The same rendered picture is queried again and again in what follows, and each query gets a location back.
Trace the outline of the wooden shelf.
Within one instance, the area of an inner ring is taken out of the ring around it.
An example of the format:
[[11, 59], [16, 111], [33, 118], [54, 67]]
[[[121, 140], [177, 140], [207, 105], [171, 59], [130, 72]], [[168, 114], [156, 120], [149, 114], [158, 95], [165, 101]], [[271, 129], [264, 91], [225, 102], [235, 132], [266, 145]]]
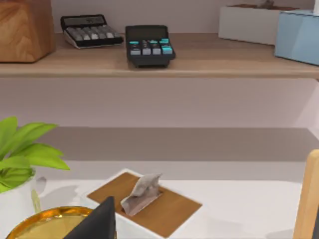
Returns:
[[277, 58], [269, 45], [173, 33], [176, 58], [167, 68], [137, 69], [124, 45], [76, 49], [56, 36], [56, 51], [36, 63], [0, 64], [0, 78], [265, 78], [319, 80], [319, 66]]

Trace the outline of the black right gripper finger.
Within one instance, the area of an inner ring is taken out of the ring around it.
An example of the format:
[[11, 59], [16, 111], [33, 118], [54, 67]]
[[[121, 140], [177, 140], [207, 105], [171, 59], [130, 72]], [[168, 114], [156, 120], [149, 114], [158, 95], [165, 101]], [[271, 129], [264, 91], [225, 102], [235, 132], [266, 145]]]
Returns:
[[110, 196], [63, 239], [115, 239], [115, 201]]

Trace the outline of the black calculator with grey keys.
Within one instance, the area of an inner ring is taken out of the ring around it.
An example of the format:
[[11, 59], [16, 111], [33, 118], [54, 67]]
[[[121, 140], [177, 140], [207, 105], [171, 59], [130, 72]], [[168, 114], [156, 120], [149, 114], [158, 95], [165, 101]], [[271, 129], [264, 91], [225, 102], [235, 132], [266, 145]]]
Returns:
[[64, 39], [77, 49], [120, 45], [124, 38], [107, 24], [102, 14], [62, 16]]

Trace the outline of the green plant in white pot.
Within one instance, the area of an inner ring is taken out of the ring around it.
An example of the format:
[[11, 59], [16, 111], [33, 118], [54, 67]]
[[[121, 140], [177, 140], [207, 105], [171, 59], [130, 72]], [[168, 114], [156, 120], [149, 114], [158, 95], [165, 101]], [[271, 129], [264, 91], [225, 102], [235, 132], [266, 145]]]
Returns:
[[56, 127], [45, 122], [19, 127], [15, 116], [0, 120], [0, 239], [41, 211], [35, 168], [69, 170], [60, 150], [37, 142]]

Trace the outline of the gold trophy cup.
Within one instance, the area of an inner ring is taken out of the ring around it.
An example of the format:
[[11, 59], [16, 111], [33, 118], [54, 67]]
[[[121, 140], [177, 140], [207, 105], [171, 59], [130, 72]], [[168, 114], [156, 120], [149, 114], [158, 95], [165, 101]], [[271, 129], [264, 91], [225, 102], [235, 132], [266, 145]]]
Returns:
[[6, 239], [63, 239], [93, 210], [67, 206], [42, 211], [18, 224]]

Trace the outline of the white tissue box wooden lid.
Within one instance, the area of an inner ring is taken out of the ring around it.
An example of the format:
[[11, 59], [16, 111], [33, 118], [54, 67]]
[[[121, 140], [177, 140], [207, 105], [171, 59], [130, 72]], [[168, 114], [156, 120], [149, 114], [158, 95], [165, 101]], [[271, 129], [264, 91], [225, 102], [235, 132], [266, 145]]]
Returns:
[[174, 233], [187, 226], [202, 204], [161, 186], [157, 199], [136, 215], [128, 216], [120, 202], [130, 194], [140, 177], [141, 174], [138, 172], [122, 169], [106, 181], [82, 193], [81, 203], [94, 209], [107, 197], [114, 197], [116, 239], [174, 239]]

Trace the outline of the wooden block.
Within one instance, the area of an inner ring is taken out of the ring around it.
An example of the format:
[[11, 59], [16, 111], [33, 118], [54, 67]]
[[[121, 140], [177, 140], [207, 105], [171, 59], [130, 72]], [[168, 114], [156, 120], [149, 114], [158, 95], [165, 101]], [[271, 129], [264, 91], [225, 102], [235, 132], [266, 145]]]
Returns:
[[0, 63], [33, 63], [55, 48], [51, 0], [0, 0]]

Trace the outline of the white tissue box brown lid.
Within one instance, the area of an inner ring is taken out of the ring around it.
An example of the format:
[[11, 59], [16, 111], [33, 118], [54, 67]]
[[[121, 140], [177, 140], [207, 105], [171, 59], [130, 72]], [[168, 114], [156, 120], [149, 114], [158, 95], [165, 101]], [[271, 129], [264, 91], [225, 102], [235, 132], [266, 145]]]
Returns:
[[218, 37], [275, 45], [280, 12], [296, 9], [275, 5], [257, 8], [255, 4], [223, 6], [219, 15]]

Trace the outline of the black calculator with teal keys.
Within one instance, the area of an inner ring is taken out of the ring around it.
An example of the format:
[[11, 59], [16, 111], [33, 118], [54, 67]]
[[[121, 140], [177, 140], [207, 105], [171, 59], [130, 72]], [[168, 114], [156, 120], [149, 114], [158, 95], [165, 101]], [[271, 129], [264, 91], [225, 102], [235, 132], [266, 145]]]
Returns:
[[166, 25], [125, 27], [127, 60], [136, 68], [167, 67], [176, 58]]

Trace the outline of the light blue box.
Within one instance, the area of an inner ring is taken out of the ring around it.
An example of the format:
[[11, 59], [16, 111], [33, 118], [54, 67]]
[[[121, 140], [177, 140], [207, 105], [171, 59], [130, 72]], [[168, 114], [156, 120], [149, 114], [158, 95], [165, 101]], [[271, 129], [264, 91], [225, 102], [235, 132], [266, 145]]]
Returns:
[[319, 66], [319, 14], [280, 12], [275, 56]]

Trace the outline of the pale wooden frame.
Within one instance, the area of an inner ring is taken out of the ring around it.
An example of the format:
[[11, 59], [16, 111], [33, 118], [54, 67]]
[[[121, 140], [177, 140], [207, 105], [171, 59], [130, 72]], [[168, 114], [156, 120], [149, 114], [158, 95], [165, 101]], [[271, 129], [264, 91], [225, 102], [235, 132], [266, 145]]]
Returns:
[[293, 239], [319, 239], [319, 149], [307, 157]]

